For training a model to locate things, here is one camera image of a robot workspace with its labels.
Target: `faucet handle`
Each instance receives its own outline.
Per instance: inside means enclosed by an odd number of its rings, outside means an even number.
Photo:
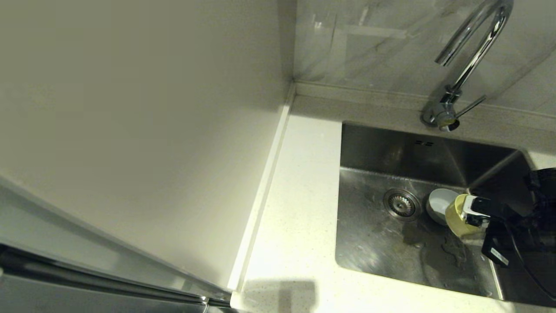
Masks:
[[[471,103],[470,105],[468,105],[467,107],[465,107],[465,109],[463,109],[460,113],[457,113],[455,115],[455,118],[458,119],[460,118],[462,115],[464,115],[465,113],[469,112],[472,108],[476,107],[477,105],[479,105],[481,102],[485,101],[487,99],[486,95],[482,95],[480,98],[478,98],[477,100],[473,101],[473,103]]]

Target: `stainless steel sink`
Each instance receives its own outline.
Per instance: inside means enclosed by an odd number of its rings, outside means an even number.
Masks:
[[[397,280],[547,305],[518,262],[497,268],[425,210],[432,190],[448,188],[527,212],[533,202],[522,177],[529,171],[515,149],[344,124],[336,261]]]

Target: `marble backsplash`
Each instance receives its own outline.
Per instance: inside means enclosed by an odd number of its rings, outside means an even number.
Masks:
[[[490,21],[449,67],[434,62],[482,0],[298,0],[298,81],[437,98]],[[463,87],[463,100],[556,115],[556,1],[515,1],[509,23]]]

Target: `faucet spout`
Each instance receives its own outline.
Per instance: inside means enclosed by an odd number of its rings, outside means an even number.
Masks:
[[[458,116],[453,115],[453,105],[461,95],[461,87],[477,68],[479,62],[487,54],[494,41],[500,36],[504,26],[508,23],[513,6],[514,0],[485,0],[464,21],[441,51],[435,62],[442,66],[448,66],[483,22],[493,14],[495,15],[477,51],[469,59],[458,79],[453,85],[446,86],[446,94],[440,100],[440,104],[433,104],[423,112],[421,119],[427,125],[436,126],[440,130],[446,130],[447,123],[450,123],[453,124],[450,130],[457,128],[459,121],[457,120]]]

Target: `white countertop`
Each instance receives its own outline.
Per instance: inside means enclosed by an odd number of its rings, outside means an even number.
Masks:
[[[250,313],[556,312],[556,309],[442,290],[337,265],[342,117],[336,120],[309,117],[306,108],[315,100],[296,99],[244,287],[234,293],[232,307]],[[321,104],[327,101],[331,100],[318,99]],[[337,107],[349,111],[347,107]],[[379,124],[367,121],[371,126]],[[546,149],[538,150],[530,153],[538,167],[556,164],[556,158]]]

